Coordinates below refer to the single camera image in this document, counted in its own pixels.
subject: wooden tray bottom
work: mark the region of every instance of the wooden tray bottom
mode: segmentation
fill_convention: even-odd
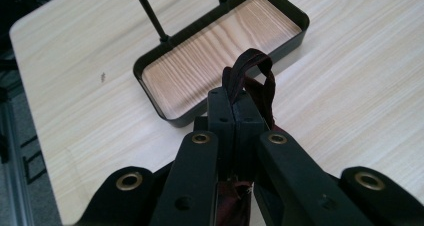
[[[142,80],[167,119],[221,85],[222,70],[249,48],[270,53],[301,29],[267,0],[247,0],[147,66]]]

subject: black object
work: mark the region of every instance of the black object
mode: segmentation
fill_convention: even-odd
[[[216,185],[229,174],[254,178],[267,225],[424,225],[424,207],[386,176],[356,167],[337,180],[288,133],[269,131],[266,124],[236,126],[255,122],[246,120],[258,114],[249,94],[240,94],[229,108],[226,91],[217,88],[209,92],[208,105],[223,107],[196,118],[173,165],[155,174],[134,167],[117,171],[97,191],[78,225],[214,225]],[[248,137],[248,147],[235,140],[239,136]],[[234,157],[237,147],[246,157]],[[244,167],[249,171],[238,170]],[[138,176],[125,180],[136,174],[142,175],[141,182]],[[131,190],[123,190],[122,182]]]
[[[199,18],[198,20],[194,21],[192,24],[187,26],[186,28],[182,29],[180,32],[173,36],[168,36],[163,31],[162,27],[159,24],[159,21],[157,20],[153,10],[151,9],[149,3],[147,0],[140,0],[141,4],[146,10],[146,13],[148,14],[150,20],[152,21],[153,25],[155,26],[159,36],[160,36],[160,45],[158,45],[156,48],[152,49],[145,55],[141,56],[134,65],[134,75],[139,81],[140,85],[146,92],[147,96],[149,97],[151,103],[156,109],[156,112],[158,115],[164,119],[167,120],[169,123],[171,123],[173,126],[176,127],[182,127],[186,126],[187,124],[191,123],[193,119],[203,114],[206,111],[206,95],[205,100],[203,100],[201,103],[193,107],[191,110],[189,110],[187,113],[183,114],[181,117],[176,119],[168,119],[161,111],[160,107],[156,103],[154,97],[151,95],[149,89],[143,82],[143,79],[141,77],[143,70],[153,63],[155,60],[160,58],[162,55],[166,54],[167,52],[170,52],[173,50],[176,46],[183,43],[187,39],[189,39],[191,36],[196,34],[197,32],[201,31],[217,19],[219,19],[221,16],[227,14],[231,10],[233,10],[238,5],[242,4],[246,0],[219,0],[220,4]],[[291,51],[293,51],[295,48],[297,48],[301,43],[305,36],[306,30],[309,26],[309,18],[308,16],[302,12],[300,9],[298,9],[296,6],[294,6],[292,3],[290,3],[287,0],[268,0],[271,4],[273,4],[278,10],[280,10],[283,14],[285,14],[290,20],[292,20],[299,28],[301,29],[301,32],[294,36],[291,40],[287,42],[282,42],[281,46],[274,49],[269,55],[272,58],[274,62],[278,61],[282,57],[289,54]]]

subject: wooden tabletop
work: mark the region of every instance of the wooden tabletop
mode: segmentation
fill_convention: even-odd
[[[289,1],[311,24],[275,63],[277,124],[325,171],[370,167],[423,203],[424,0]],[[150,2],[169,35],[217,4]],[[137,0],[53,0],[10,34],[64,224],[114,171],[174,159],[192,126],[160,119],[133,75],[159,43]]]

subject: floor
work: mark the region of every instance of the floor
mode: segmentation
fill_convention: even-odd
[[[23,195],[28,202],[28,207],[22,210],[22,207],[11,199],[16,195],[11,193],[14,185],[10,183],[12,163],[9,158],[8,162],[0,164],[0,225],[61,225],[19,72],[0,71],[0,87],[7,89],[7,99],[0,104],[0,108],[5,109],[2,110],[5,113],[0,115],[0,132],[6,134],[6,121],[10,119],[12,123],[9,126],[14,131],[14,136],[13,139],[8,138],[8,146],[14,147],[19,155],[16,163],[20,165],[22,188],[26,191]],[[14,215],[16,211],[25,211],[28,220],[19,219],[19,215]]]

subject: rectangular tray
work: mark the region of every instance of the rectangular tray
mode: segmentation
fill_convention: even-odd
[[[206,112],[222,70],[248,48],[278,61],[303,40],[308,16],[287,0],[227,0],[141,56],[134,75],[158,115],[182,127]]]

